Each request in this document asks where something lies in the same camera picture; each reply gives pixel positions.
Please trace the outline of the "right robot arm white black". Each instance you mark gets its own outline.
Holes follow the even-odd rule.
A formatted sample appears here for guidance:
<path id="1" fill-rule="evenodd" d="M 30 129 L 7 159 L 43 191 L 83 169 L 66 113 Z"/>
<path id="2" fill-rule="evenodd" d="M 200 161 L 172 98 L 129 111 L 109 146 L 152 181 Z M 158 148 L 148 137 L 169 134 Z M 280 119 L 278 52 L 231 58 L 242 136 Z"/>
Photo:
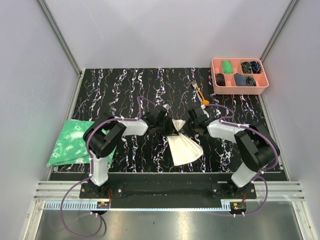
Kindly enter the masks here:
<path id="1" fill-rule="evenodd" d="M 239 198 L 249 183 L 279 163 L 280 149 L 264 124 L 227 121 L 232 116 L 211 120 L 201 107 L 189 109 L 188 114 L 186 127 L 182 128 L 185 133 L 223 139 L 237 145 L 242 163 L 227 185 L 230 197 Z"/>

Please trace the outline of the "white cloth napkin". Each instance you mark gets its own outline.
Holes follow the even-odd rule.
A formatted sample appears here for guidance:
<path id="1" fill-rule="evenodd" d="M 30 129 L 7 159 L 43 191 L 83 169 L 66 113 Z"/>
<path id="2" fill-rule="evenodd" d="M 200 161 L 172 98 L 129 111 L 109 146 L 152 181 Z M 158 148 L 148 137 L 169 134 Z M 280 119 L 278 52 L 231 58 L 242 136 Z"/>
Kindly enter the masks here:
<path id="1" fill-rule="evenodd" d="M 173 119 L 172 123 L 174 129 L 178 132 L 177 135 L 171 134 L 167 136 L 173 165 L 178 167 L 199 159 L 204 154 L 202 147 L 190 137 L 180 132 L 185 126 L 186 121 Z"/>

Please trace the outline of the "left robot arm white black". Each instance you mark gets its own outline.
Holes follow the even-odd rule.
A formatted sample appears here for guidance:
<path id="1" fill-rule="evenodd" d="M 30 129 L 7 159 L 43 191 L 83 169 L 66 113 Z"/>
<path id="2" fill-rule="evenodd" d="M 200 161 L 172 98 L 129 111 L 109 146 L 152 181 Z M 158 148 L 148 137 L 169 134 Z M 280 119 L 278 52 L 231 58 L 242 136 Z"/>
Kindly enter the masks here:
<path id="1" fill-rule="evenodd" d="M 97 198 L 108 193 L 108 156 L 117 147 L 122 137 L 160 134 L 163 137 L 179 133 L 169 116 L 170 106 L 156 105 L 138 118 L 120 118 L 104 114 L 83 135 L 90 156 L 90 192 Z"/>

